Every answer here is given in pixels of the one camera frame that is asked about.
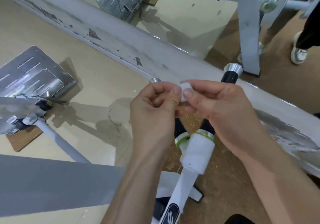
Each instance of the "person's leg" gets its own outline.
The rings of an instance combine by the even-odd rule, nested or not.
[[[254,222],[250,221],[243,215],[234,214],[230,216],[224,224],[254,224]]]
[[[291,61],[294,64],[303,63],[308,55],[308,49],[313,46],[320,46],[320,3],[315,7],[308,17],[303,31],[297,33],[293,39]]]
[[[283,9],[279,16],[276,18],[272,26],[267,30],[266,35],[262,39],[262,44],[267,46],[275,35],[290,21],[298,11],[294,10],[286,10]]]

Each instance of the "shoe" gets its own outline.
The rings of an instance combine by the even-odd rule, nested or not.
[[[301,32],[297,33],[293,37],[293,49],[291,51],[291,56],[290,56],[292,63],[296,65],[302,64],[306,60],[308,55],[308,50],[299,49],[296,47],[300,34]]]
[[[259,42],[259,47],[258,47],[258,51],[259,51],[259,55],[263,54],[265,52],[266,48],[264,47],[264,45]],[[238,62],[240,64],[242,64],[242,56],[241,56],[241,53],[238,55],[238,58],[237,58]]]

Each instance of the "brown floor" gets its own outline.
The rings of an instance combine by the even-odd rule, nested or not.
[[[293,36],[302,30],[305,20],[296,16],[274,37],[265,54],[260,58],[261,77],[241,76],[277,97],[303,110],[320,112],[320,48],[311,48],[304,64],[290,61]],[[218,68],[237,61],[240,50],[237,14],[228,23],[206,61]],[[183,117],[189,133],[195,132],[201,118]],[[205,194],[201,203],[188,200],[181,217],[181,224],[222,224],[232,214],[239,213],[257,224],[270,224],[260,199],[242,163],[215,139],[216,148],[204,175],[198,177],[197,186]],[[180,150],[172,145],[165,170],[177,171]]]

